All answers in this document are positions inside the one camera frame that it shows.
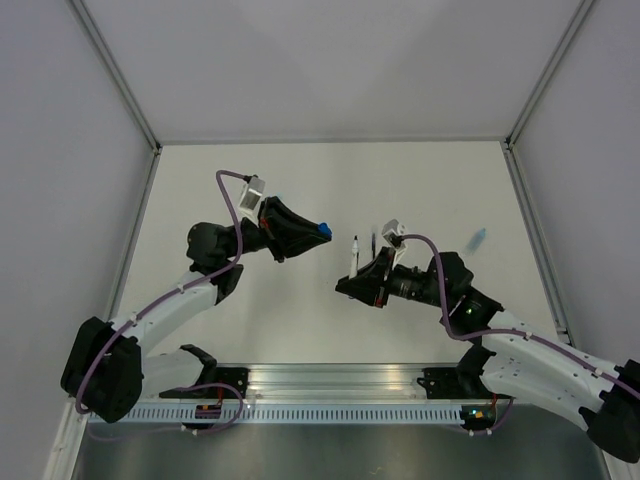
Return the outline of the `small dark blue cap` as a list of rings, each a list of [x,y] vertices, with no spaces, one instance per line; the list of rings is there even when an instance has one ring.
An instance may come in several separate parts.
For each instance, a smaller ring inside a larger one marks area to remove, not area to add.
[[[322,233],[323,235],[328,235],[328,236],[332,235],[332,231],[331,231],[330,227],[325,222],[322,222],[322,223],[320,223],[318,225],[318,231],[320,233]]]

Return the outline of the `white marker pen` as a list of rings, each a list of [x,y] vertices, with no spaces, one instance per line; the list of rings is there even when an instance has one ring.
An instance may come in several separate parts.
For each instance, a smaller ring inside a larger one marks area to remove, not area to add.
[[[358,236],[355,235],[353,237],[352,247],[351,247],[349,278],[354,278],[358,273],[359,253],[360,253],[359,239],[358,239]]]

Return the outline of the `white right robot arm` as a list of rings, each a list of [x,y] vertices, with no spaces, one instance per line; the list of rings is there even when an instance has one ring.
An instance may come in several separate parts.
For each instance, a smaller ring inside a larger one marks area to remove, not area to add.
[[[638,362],[619,365],[553,339],[472,281],[455,252],[434,256],[421,270],[396,263],[394,250],[383,248],[355,275],[340,278],[335,290],[375,308],[398,297],[440,309],[447,334],[471,345],[456,366],[460,392],[523,400],[568,420],[609,455],[638,463]]]

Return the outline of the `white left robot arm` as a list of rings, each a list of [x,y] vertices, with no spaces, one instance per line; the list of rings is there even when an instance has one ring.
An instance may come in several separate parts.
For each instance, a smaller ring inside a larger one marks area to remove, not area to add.
[[[152,350],[186,322],[218,306],[236,289],[244,267],[238,257],[267,250],[282,263],[330,242],[325,223],[314,223],[276,197],[263,200],[256,220],[231,226],[200,222],[187,234],[188,271],[138,312],[111,320],[91,317],[79,327],[61,387],[81,414],[107,423],[125,417],[147,395],[189,391],[205,398],[217,386],[216,359],[186,344],[169,354]]]

